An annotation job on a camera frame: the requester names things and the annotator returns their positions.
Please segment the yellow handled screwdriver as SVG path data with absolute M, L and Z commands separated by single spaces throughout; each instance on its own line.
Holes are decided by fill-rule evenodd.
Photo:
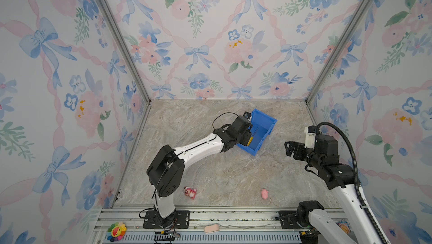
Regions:
M 251 148 L 257 148 L 261 141 L 264 139 L 267 129 L 264 127 L 261 127 L 260 125 L 255 125 L 251 129 L 251 137 L 250 137 L 250 144 L 249 147 Z

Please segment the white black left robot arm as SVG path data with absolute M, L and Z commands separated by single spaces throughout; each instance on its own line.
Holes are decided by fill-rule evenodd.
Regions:
M 176 212 L 173 193 L 178 190 L 184 171 L 211 155 L 227 152 L 238 145 L 255 156 L 272 133 L 277 120 L 258 110 L 235 114 L 231 124 L 224 124 L 203 139 L 183 147 L 163 146 L 151 162 L 146 174 L 154 188 L 154 212 L 166 221 Z

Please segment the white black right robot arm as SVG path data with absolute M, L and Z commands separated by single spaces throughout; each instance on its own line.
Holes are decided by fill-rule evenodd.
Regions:
M 288 141 L 284 146 L 287 156 L 306 162 L 306 167 L 313 168 L 313 173 L 325 182 L 347 215 L 356 239 L 350 238 L 318 201 L 300 202 L 296 212 L 281 211 L 276 220 L 282 226 L 313 228 L 331 244 L 390 242 L 363 196 L 357 168 L 339 161 L 338 141 L 334 137 L 308 133 L 304 143 Z

